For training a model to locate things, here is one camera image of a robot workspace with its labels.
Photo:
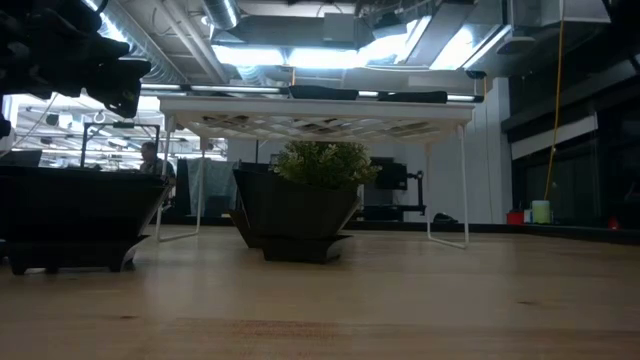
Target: person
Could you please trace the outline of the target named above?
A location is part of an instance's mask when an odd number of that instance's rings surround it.
[[[156,148],[156,143],[149,141],[142,144],[142,148],[140,149],[140,154],[142,154],[142,159],[144,162],[140,165],[140,172],[143,174],[162,174],[162,164],[164,161],[158,158],[158,149]],[[167,178],[171,184],[175,184],[176,173],[173,170],[173,165],[167,161]]]

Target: yellow cable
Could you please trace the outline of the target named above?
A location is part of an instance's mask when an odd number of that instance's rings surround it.
[[[564,48],[564,9],[560,19],[560,41],[558,41],[558,81],[556,84],[556,119],[553,126],[553,142],[551,143],[551,155],[549,156],[549,171],[547,172],[547,186],[544,191],[544,199],[549,200],[551,187],[551,174],[553,173],[553,157],[556,154],[556,140],[558,139],[558,122],[560,120],[560,92],[562,85],[562,50]]]

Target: black planter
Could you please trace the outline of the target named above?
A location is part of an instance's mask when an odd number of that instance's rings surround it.
[[[247,245],[261,243],[265,259],[325,262],[339,256],[344,237],[336,235],[359,203],[355,192],[242,170],[234,170],[234,177],[246,224],[237,213],[234,222]]]
[[[268,238],[264,240],[262,252],[267,261],[326,264],[340,258],[348,237],[336,235],[321,240]]]
[[[244,211],[229,210],[228,212],[231,220],[233,220],[233,224],[238,228],[238,231],[240,231],[240,235],[247,246],[250,249],[261,249],[263,241],[251,232]]]
[[[0,167],[0,238],[14,274],[34,267],[120,271],[168,190],[140,174]]]
[[[5,256],[7,256],[6,242],[0,239],[0,265],[2,265]]]

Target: potted plant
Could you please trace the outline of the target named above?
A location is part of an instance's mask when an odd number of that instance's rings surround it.
[[[266,260],[327,262],[340,255],[358,186],[378,170],[361,144],[290,142],[273,173],[234,171],[244,213],[236,224]]]

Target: green plant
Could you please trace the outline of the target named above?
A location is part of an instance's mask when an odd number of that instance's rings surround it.
[[[287,180],[333,190],[355,190],[373,182],[379,170],[362,144],[311,141],[289,142],[274,166]]]

